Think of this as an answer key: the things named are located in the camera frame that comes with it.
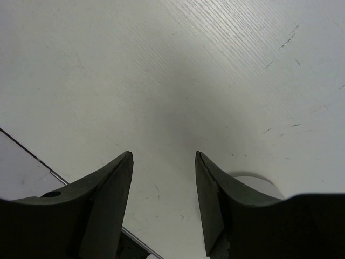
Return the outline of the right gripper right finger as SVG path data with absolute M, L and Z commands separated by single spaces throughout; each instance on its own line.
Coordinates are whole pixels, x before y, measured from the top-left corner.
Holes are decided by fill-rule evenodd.
M 209 258 L 344 258 L 344 195 L 281 200 L 195 156 L 198 203 Z

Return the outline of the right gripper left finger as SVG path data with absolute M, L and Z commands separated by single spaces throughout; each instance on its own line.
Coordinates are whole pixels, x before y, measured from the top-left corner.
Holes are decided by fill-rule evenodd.
M 115 258 L 133 155 L 41 197 L 1 200 L 1 258 Z

